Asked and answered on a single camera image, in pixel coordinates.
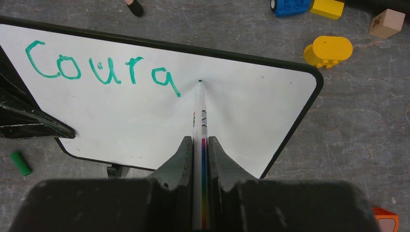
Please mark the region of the green marker cap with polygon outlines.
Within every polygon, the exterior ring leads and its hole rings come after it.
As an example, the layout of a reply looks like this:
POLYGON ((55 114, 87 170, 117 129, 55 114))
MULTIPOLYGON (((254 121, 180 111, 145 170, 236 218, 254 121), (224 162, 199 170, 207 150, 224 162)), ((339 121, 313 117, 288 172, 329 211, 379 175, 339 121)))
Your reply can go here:
POLYGON ((23 176, 27 176, 32 173, 31 168, 29 167, 28 163, 25 161, 24 157, 19 151, 13 152, 10 155, 10 158, 23 176))

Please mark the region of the white whiteboard black frame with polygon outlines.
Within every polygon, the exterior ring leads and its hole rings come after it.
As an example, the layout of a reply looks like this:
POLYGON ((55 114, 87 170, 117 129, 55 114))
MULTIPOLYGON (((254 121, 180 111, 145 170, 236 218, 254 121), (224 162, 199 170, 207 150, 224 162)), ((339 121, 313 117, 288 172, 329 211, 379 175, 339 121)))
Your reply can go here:
POLYGON ((309 65, 0 19, 3 49, 40 109, 75 130, 78 159, 155 170, 192 135, 203 81, 208 135, 263 178, 323 87, 309 65))

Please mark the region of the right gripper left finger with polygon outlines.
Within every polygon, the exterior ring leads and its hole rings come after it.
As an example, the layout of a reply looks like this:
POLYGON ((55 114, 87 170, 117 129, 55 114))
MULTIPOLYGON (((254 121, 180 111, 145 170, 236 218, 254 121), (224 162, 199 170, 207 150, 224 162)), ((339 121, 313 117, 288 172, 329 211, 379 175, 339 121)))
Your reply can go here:
POLYGON ((175 154, 148 176, 148 232, 191 231, 192 156, 192 138, 185 136, 175 154))

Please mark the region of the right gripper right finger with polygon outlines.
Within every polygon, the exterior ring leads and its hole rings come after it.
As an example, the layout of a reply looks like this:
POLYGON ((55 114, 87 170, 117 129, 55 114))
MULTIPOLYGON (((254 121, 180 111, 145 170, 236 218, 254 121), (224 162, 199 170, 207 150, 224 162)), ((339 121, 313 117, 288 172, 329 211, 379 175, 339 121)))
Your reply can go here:
POLYGON ((208 138, 208 177, 211 230, 243 232, 242 202, 235 185, 256 177, 230 158, 215 136, 208 138))

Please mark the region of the green marker without cap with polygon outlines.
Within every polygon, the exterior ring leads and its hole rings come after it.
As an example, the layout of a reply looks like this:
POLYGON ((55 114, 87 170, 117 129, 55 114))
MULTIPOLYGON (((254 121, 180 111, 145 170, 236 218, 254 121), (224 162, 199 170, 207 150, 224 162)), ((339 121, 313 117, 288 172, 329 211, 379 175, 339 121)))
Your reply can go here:
POLYGON ((193 187, 192 230, 208 229, 207 199, 207 111, 203 81, 199 80, 195 92, 193 112, 193 187))

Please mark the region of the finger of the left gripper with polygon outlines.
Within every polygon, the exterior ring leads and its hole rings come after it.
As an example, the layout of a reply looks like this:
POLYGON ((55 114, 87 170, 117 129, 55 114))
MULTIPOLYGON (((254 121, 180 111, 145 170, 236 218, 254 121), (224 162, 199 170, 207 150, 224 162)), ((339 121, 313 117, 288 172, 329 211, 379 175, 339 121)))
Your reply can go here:
POLYGON ((3 49, 0 50, 0 137, 75 138, 75 130, 42 111, 3 49))

